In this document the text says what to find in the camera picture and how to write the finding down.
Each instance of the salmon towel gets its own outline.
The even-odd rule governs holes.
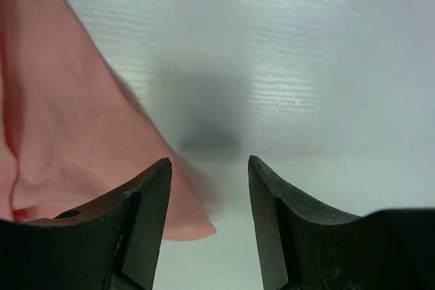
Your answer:
[[[170,158],[164,238],[215,232],[174,153],[64,0],[0,0],[0,63],[0,218],[55,217]]]

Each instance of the wood grain texture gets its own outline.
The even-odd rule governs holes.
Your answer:
[[[217,235],[164,244],[157,290],[261,289],[249,154],[355,214],[434,203],[432,0],[69,2],[167,141],[214,176]]]

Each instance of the pink cloth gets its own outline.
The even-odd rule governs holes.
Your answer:
[[[169,157],[164,238],[215,232],[174,153],[123,97],[64,0],[0,0],[0,61],[0,218],[53,217]]]

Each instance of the white wood grain surface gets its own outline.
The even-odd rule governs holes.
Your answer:
[[[217,198],[217,234],[164,242],[156,290],[262,289],[251,153],[352,213],[435,205],[433,0],[69,2]]]

